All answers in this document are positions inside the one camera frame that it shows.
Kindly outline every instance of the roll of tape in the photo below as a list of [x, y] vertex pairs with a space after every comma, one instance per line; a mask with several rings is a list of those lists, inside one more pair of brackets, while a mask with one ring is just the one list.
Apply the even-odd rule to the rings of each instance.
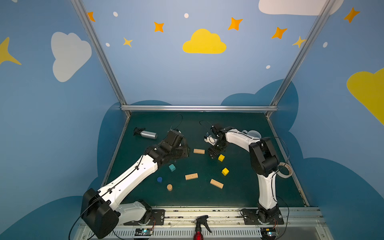
[[292, 170], [292, 167], [289, 166], [288, 163], [285, 164], [285, 162], [281, 162], [281, 163], [279, 163], [278, 166], [284, 166], [286, 169], [288, 169], [289, 174], [288, 174], [288, 175], [285, 175], [285, 174], [283, 174], [282, 172], [278, 171], [278, 172], [277, 172], [277, 175], [279, 175], [279, 176], [282, 177], [282, 178], [289, 178], [290, 176], [292, 176], [292, 174], [293, 174], [293, 170]]

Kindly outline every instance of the metal frame post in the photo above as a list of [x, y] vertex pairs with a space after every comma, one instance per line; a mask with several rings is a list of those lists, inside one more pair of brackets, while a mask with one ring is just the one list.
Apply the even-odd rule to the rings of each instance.
[[[295, 60], [292, 63], [291, 68], [288, 70], [287, 75], [285, 76], [283, 82], [281, 83], [279, 89], [277, 90], [275, 96], [272, 99], [271, 106], [277, 106], [281, 97], [283, 96], [285, 90], [291, 83], [293, 77], [295, 76], [300, 65], [303, 63], [305, 56], [308, 54], [313, 43], [315, 42], [317, 36], [319, 35], [321, 29], [323, 28], [325, 22], [328, 20], [331, 12], [331, 8], [336, 0], [327, 0], [323, 8], [320, 11], [316, 21], [314, 22], [311, 30], [309, 31], [306, 41], [304, 42], [303, 47], [300, 48], [299, 53], [297, 54]], [[268, 111], [266, 113], [267, 118], [271, 116], [272, 112]]]
[[91, 43], [94, 47], [94, 50], [97, 54], [97, 56], [100, 59], [101, 65], [104, 68], [105, 73], [107, 74], [107, 77], [109, 81], [111, 82], [111, 85], [113, 87], [113, 90], [116, 93], [116, 96], [118, 97], [121, 105], [126, 105], [127, 102], [125, 101], [124, 95], [121, 91], [121, 88], [119, 86], [119, 83], [115, 77], [115, 74], [113, 73], [113, 70], [111, 68], [111, 65], [109, 64], [109, 61], [103, 51], [103, 48], [101, 47], [101, 43], [99, 41], [99, 38], [97, 37], [96, 31], [92, 26], [91, 21], [89, 20], [87, 11], [85, 9], [85, 6], [83, 4], [82, 0], [71, 0], [73, 7], [75, 8], [77, 15], [80, 18], [81, 23], [84, 26], [85, 31], [88, 34], [89, 39], [91, 40]]

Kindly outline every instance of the dark green table surface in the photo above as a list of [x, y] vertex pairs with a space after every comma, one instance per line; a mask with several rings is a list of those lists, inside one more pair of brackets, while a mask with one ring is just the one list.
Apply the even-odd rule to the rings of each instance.
[[[120, 149], [108, 178], [111, 182], [139, 159], [146, 147], [159, 143], [167, 135], [175, 112], [134, 112], [122, 139]], [[199, 124], [200, 120], [208, 120], [212, 124], [220, 123], [223, 127], [231, 126], [239, 131], [256, 130], [262, 137], [273, 136], [265, 115], [262, 113], [181, 113], [184, 117], [178, 129], [187, 138], [191, 148], [190, 157], [176, 160], [173, 164], [176, 170], [171, 172], [168, 166], [162, 166], [155, 173], [144, 179], [128, 196], [123, 204], [139, 199], [145, 200], [151, 206], [239, 206], [257, 207], [259, 187], [256, 173], [250, 164], [249, 153], [229, 144], [223, 162], [211, 159], [207, 153], [210, 144], [204, 142], [203, 136], [207, 130]], [[175, 119], [174, 127], [179, 123], [180, 116]], [[209, 123], [202, 122], [210, 128]], [[135, 127], [145, 127], [147, 131], [156, 132], [157, 140], [133, 136]], [[275, 149], [280, 161], [283, 156], [274, 140]], [[205, 149], [206, 154], [194, 154], [193, 149]], [[227, 176], [221, 171], [229, 170]], [[197, 179], [185, 180], [185, 175], [198, 173]], [[215, 179], [224, 184], [220, 189], [210, 180]], [[167, 190], [172, 184], [173, 190]], [[303, 200], [292, 179], [276, 176], [276, 193], [283, 198], [289, 207], [303, 207]]]

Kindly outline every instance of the yellow cube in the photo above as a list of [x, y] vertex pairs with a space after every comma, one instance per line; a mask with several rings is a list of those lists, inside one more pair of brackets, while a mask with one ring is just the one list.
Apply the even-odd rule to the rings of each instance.
[[221, 173], [226, 176], [229, 173], [229, 170], [227, 168], [224, 168]]
[[225, 158], [225, 156], [222, 154], [220, 154], [220, 156], [218, 157], [219, 161], [221, 161], [221, 162], [224, 160], [224, 158]]

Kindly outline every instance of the spray trigger nozzle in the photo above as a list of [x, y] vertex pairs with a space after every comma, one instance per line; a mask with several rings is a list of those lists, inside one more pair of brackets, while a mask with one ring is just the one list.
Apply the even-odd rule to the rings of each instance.
[[212, 232], [208, 226], [208, 223], [207, 223], [208, 218], [209, 218], [208, 215], [203, 215], [203, 216], [196, 218], [196, 220], [195, 220], [196, 221], [195, 232], [201, 232], [201, 224], [203, 224], [209, 232]]

